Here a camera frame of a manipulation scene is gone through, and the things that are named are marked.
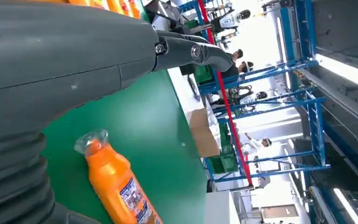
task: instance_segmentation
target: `clear plastic cap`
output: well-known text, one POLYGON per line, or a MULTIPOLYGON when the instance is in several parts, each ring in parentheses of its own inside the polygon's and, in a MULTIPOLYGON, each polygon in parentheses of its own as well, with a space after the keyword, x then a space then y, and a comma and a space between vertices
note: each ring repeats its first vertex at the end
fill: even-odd
POLYGON ((80 137, 74 146, 75 150, 85 156, 97 153, 108 142, 108 131, 98 130, 80 137))

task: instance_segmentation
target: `bottle label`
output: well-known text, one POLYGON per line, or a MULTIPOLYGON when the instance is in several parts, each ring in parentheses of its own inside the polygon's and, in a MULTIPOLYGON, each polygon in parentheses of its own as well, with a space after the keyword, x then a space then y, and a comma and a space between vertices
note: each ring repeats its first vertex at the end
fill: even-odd
POLYGON ((137 186, 134 178, 131 178, 126 186, 120 191, 120 196, 124 200, 128 208, 133 211, 142 200, 143 194, 137 186))
POLYGON ((147 224, 150 217, 152 216, 152 211, 146 200, 143 200, 142 204, 142 208, 136 209, 135 214, 137 216, 137 222, 139 224, 147 224))
POLYGON ((120 196, 135 215, 138 224, 161 224, 134 178, 120 191, 120 196))

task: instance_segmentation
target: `cardboard box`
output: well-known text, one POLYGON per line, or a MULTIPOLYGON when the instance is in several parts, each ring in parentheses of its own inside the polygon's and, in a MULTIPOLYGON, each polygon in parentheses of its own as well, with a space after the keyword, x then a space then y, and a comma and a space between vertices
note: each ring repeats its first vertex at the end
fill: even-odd
POLYGON ((206 108, 198 109, 191 113, 190 130, 193 134, 200 157, 210 157, 220 154, 215 129, 216 124, 214 121, 211 122, 208 120, 208 111, 206 108))

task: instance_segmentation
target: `metal beam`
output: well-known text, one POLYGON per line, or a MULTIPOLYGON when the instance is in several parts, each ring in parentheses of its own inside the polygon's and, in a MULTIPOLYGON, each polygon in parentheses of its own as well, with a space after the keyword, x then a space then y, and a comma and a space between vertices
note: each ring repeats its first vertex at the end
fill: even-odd
POLYGON ((263 161, 269 161, 271 159, 273 160, 278 160, 278 159, 284 159, 284 158, 288 158, 288 157, 299 157, 299 156, 306 156, 306 155, 312 155, 314 154, 313 151, 308 151, 308 152, 302 152, 302 153, 294 153, 294 154, 289 154, 289 155, 279 155, 279 156, 274 156, 274 157, 270 157, 270 158, 262 158, 262 159, 258 159, 258 160, 251 160, 251 161, 247 161, 246 163, 252 163, 252 162, 263 162, 263 161))
POLYGON ((289 174, 294 172, 307 172, 307 171, 314 171, 314 170, 320 170, 320 169, 329 169, 330 165, 327 164, 326 166, 317 166, 317 167, 302 167, 302 168, 296 168, 296 169, 288 169, 288 170, 281 170, 281 171, 274 171, 274 172, 265 172, 265 173, 258 173, 258 174, 252 174, 251 177, 262 177, 262 176, 274 176, 274 175, 281 175, 281 174, 289 174))

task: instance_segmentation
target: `red pole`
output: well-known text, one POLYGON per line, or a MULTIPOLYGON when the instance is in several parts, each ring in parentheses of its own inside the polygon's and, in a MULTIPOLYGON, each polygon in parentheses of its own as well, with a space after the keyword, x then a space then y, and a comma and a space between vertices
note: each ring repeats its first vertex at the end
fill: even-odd
MULTIPOLYGON (((204 0, 198 0, 198 5, 200 6, 201 14, 204 17, 204 23, 208 23, 209 21, 208 21, 207 11, 205 10, 205 7, 204 7, 204 0)), ((208 34, 209 42, 211 44, 215 44, 215 41, 213 40, 213 35, 212 35, 211 29, 207 30, 207 34, 208 34)), ((228 122, 229 122, 230 126, 232 127, 232 129, 231 129, 232 136, 234 136, 234 140, 235 140, 235 144, 236 144, 235 149, 237 150, 237 154, 240 157, 240 160, 241 160, 241 163, 243 165, 243 168, 245 169, 246 178, 247 178, 248 183, 250 185, 250 184, 252 184, 252 178, 250 178, 249 165, 245 162, 245 161, 248 161, 248 155, 246 155, 245 158, 243 157, 243 154, 242 154, 242 151, 241 151, 240 139, 238 138, 238 133, 237 133, 237 130, 235 129, 233 118, 231 117, 230 105, 228 104, 226 91, 224 89, 224 82, 223 82, 223 79, 221 77, 221 72, 219 72, 219 71, 217 72, 217 79, 219 81, 219 86, 220 86, 221 94, 223 96, 224 105, 226 106, 226 109, 227 109, 228 122)))

